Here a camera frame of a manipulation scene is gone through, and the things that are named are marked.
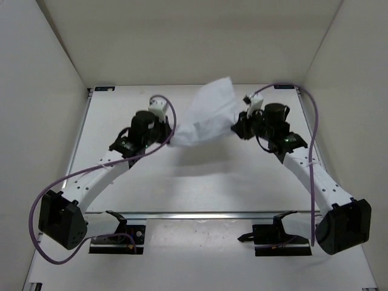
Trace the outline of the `white skirt cloth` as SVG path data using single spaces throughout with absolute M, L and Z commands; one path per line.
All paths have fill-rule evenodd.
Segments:
M 171 147 L 194 147 L 232 134 L 241 106 L 231 78 L 202 86 L 178 122 Z

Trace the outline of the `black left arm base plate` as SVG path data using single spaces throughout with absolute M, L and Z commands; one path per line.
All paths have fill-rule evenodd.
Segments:
M 146 235 L 146 220 L 127 220 L 125 227 L 117 233 L 128 236 L 112 236 L 93 238 L 89 245 L 89 253 L 102 255 L 142 255 Z

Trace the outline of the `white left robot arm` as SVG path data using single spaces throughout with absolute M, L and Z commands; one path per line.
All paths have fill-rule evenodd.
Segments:
M 127 226 L 122 215 L 112 210 L 91 215 L 86 211 L 116 178 L 146 156 L 148 147 L 165 144 L 171 132 L 165 110 L 136 112 L 130 127 L 119 133 L 94 170 L 79 175 L 59 192 L 49 189 L 43 194 L 38 229 L 67 250 L 91 237 L 124 239 Z

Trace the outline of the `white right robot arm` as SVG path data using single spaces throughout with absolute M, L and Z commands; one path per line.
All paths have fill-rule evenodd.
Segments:
M 231 127 L 241 139 L 267 141 L 265 152 L 274 154 L 292 172 L 311 196 L 311 209 L 319 215 L 305 217 L 297 211 L 283 212 L 273 218 L 272 237 L 279 243 L 291 237 L 315 241 L 329 255 L 369 240 L 372 208 L 365 199 L 357 200 L 317 163 L 310 147 L 286 121 L 288 106 L 271 103 L 264 109 L 241 112 Z

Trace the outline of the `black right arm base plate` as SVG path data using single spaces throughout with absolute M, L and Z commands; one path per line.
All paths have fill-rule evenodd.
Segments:
M 253 242 L 256 257 L 312 256 L 308 239 L 286 234 L 277 222 L 253 224 L 252 231 L 242 234 L 238 241 Z

